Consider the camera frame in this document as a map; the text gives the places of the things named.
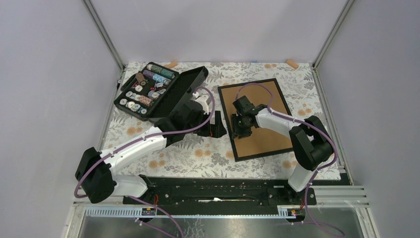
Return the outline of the wooden cork piece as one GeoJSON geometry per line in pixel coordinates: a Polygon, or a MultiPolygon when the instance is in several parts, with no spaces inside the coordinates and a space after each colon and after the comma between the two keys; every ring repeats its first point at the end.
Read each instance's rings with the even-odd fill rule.
{"type": "Polygon", "coordinates": [[[178,62],[176,62],[176,61],[172,61],[172,62],[170,62],[170,63],[165,64],[165,65],[164,65],[164,67],[166,67],[166,68],[174,68],[174,67],[176,67],[177,65],[178,65],[178,62]]]}
{"type": "Polygon", "coordinates": [[[298,69],[299,68],[299,64],[296,63],[295,61],[293,61],[292,59],[287,59],[285,63],[288,64],[293,69],[298,69]]]}

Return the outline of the right wooden cork piece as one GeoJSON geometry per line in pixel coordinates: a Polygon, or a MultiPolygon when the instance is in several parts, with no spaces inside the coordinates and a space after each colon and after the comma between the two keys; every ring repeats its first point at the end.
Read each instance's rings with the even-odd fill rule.
{"type": "Polygon", "coordinates": [[[295,61],[293,61],[292,59],[287,59],[285,63],[288,64],[293,69],[298,69],[299,68],[299,64],[296,63],[295,61]]]}

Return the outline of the left wooden cork piece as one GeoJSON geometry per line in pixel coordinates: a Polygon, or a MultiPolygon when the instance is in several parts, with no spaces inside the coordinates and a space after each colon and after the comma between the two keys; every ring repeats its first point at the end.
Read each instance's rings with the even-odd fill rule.
{"type": "Polygon", "coordinates": [[[166,68],[174,68],[174,67],[176,67],[177,65],[178,65],[178,62],[176,62],[176,61],[172,61],[172,62],[170,62],[170,63],[165,64],[165,65],[164,65],[164,67],[166,67],[166,68]]]}

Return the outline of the floral patterned table mat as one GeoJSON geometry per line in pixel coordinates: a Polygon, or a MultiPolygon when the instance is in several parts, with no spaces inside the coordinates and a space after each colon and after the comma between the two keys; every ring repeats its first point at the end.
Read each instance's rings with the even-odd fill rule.
{"type": "MultiPolygon", "coordinates": [[[[179,62],[175,71],[184,72],[205,66],[209,75],[202,84],[222,111],[218,86],[276,78],[291,114],[299,119],[311,115],[326,124],[309,63],[294,69],[286,63],[262,62],[179,62]]],[[[110,124],[100,148],[114,148],[148,130],[153,124],[140,121],[113,105],[110,124]]],[[[297,165],[293,152],[235,162],[229,136],[200,137],[187,134],[184,139],[160,151],[135,160],[120,171],[123,175],[188,178],[287,179],[297,165]]],[[[336,164],[318,172],[317,180],[341,180],[336,164]]]]}

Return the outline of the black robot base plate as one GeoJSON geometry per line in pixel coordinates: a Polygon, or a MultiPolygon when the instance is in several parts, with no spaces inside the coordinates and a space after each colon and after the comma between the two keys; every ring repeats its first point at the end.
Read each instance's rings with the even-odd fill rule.
{"type": "Polygon", "coordinates": [[[316,205],[315,187],[347,185],[346,181],[316,181],[309,191],[295,192],[284,179],[210,179],[210,178],[157,178],[146,177],[147,191],[137,197],[122,198],[124,205],[150,203],[160,211],[245,214],[269,214],[278,205],[291,205],[303,209],[316,205]]]}

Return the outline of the black open poker chip case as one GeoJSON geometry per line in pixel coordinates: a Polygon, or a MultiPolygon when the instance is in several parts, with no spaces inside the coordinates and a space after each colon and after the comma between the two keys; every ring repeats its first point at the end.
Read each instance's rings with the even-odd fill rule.
{"type": "Polygon", "coordinates": [[[148,63],[122,86],[117,109],[143,121],[157,121],[193,98],[209,71],[200,66],[182,73],[148,63]]]}

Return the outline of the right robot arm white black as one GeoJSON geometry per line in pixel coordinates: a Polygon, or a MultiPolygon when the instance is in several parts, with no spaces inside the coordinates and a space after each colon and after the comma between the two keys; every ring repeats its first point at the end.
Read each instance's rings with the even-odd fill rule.
{"type": "Polygon", "coordinates": [[[233,106],[236,113],[231,116],[232,138],[246,138],[252,135],[253,128],[265,128],[291,140],[298,164],[288,179],[284,198],[290,204],[297,204],[320,164],[336,150],[324,125],[316,116],[300,120],[264,104],[255,106],[246,96],[236,99],[233,106]]]}

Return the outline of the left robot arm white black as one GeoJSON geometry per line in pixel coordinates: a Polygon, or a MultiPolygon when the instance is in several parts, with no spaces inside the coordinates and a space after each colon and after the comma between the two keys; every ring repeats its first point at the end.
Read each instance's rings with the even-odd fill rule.
{"type": "Polygon", "coordinates": [[[139,136],[116,147],[98,151],[94,147],[83,152],[75,172],[78,183],[74,190],[76,198],[87,198],[91,203],[103,202],[110,196],[133,196],[139,202],[152,201],[154,191],[146,182],[135,176],[120,175],[120,171],[134,161],[182,141],[187,134],[220,138],[226,132],[222,122],[210,123],[220,116],[215,107],[214,95],[195,95],[193,100],[161,118],[139,136]]]}

